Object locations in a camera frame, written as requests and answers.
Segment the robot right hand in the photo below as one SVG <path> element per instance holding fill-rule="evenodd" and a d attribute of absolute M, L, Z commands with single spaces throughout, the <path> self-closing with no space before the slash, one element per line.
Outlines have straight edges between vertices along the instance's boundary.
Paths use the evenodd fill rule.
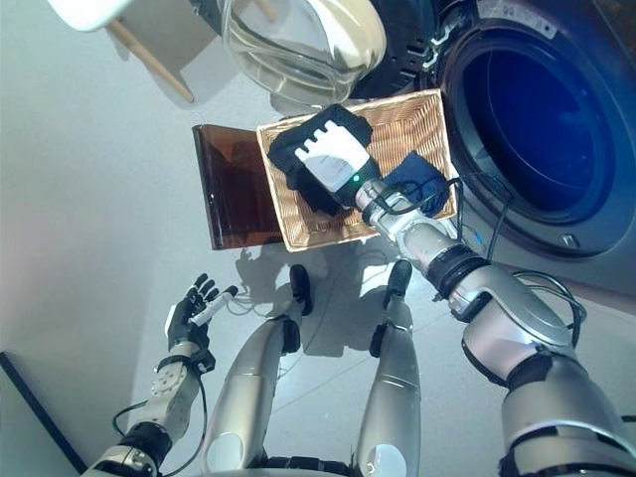
<path fill-rule="evenodd" d="M 366 147 L 333 120 L 313 130 L 294 155 L 343 208 L 357 208 L 362 186 L 381 179 L 379 165 Z"/>

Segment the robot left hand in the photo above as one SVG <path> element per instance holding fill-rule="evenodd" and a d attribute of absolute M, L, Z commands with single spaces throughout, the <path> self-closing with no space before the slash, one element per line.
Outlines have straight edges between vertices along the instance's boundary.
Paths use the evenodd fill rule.
<path fill-rule="evenodd" d="M 220 290 L 207 273 L 199 275 L 184 297 L 169 310 L 165 324 L 168 351 L 184 343 L 194 344 L 199 351 L 208 349 L 210 322 L 238 292 L 235 285 Z"/>

